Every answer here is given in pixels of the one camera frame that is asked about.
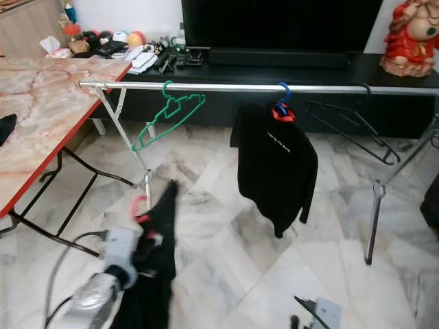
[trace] clothes drying rack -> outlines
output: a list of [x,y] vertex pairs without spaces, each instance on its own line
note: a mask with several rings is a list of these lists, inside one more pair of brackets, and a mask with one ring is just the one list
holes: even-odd
[[[152,179],[152,171],[147,168],[141,157],[132,151],[132,141],[126,128],[119,121],[119,116],[122,113],[123,103],[125,101],[126,91],[128,89],[143,89],[143,90],[162,90],[164,83],[161,82],[106,82],[106,81],[85,81],[79,82],[82,88],[92,88],[96,91],[102,100],[105,108],[108,111],[110,118],[116,125],[123,141],[132,155],[140,165],[145,176],[145,192],[147,195],[147,207],[150,204],[150,182]],[[117,106],[114,106],[108,91],[110,89],[120,89],[121,93]],[[366,94],[368,89],[364,86],[307,86],[307,85],[291,85],[289,89],[295,93],[329,93],[329,94]],[[173,83],[167,86],[167,90],[182,90],[182,91],[206,91],[206,92],[249,92],[249,93],[279,93],[285,91],[284,87],[279,85],[253,85],[253,84],[196,84],[196,83]],[[373,248],[375,245],[375,237],[377,234],[379,211],[381,200],[385,195],[385,187],[388,185],[396,175],[419,153],[419,151],[437,134],[439,133],[439,89],[435,88],[400,88],[400,87],[383,87],[370,86],[369,93],[378,95],[428,95],[435,97],[435,111],[434,116],[425,130],[424,134],[412,148],[402,161],[397,163],[393,170],[382,180],[375,180],[373,184],[374,202],[372,207],[372,214],[370,216],[369,235],[366,245],[365,261],[367,265],[372,264]]]

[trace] soundbar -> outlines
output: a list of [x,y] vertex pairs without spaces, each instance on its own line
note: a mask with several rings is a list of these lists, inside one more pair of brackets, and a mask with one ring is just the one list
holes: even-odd
[[283,51],[271,49],[211,48],[209,63],[244,66],[295,66],[341,69],[348,56],[341,52]]

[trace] black jacket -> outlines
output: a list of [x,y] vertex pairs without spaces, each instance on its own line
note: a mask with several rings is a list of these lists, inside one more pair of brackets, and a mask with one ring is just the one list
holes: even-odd
[[425,193],[424,202],[420,205],[420,211],[425,221],[431,227],[439,227],[439,175]]
[[296,124],[276,120],[270,108],[241,105],[230,146],[239,148],[239,192],[273,222],[275,235],[282,237],[301,208],[306,223],[318,159]]
[[[126,290],[111,329],[167,329],[171,281],[176,276],[174,261],[174,220],[178,186],[170,182],[158,203],[148,212],[150,222],[142,223],[143,234],[134,253],[137,271],[155,273],[153,278],[139,276],[135,285]],[[151,250],[147,233],[154,229],[161,233],[163,242]]]
[[11,132],[14,131],[16,124],[16,114],[7,115],[0,119],[0,146],[6,142]]

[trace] tv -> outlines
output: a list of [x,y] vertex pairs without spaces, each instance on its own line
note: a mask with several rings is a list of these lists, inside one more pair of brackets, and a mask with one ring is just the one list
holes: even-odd
[[186,43],[235,54],[363,51],[381,2],[182,0]]

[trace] paper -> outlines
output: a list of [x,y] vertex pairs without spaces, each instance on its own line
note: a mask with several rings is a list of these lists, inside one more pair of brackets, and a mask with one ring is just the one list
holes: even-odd
[[132,67],[139,68],[143,66],[146,62],[151,60],[155,55],[154,53],[140,53],[135,59],[131,61]]
[[128,73],[131,74],[140,74],[142,72],[145,72],[146,70],[148,70],[158,59],[157,55],[152,54],[152,57],[150,58],[150,60],[148,60],[144,65],[140,66],[140,67],[132,67]]
[[135,59],[141,52],[143,51],[143,46],[137,46],[133,48],[129,48],[125,53],[124,60],[133,60]]
[[59,49],[61,44],[54,36],[48,36],[46,39],[40,41],[40,46],[44,48],[47,53],[51,53]]

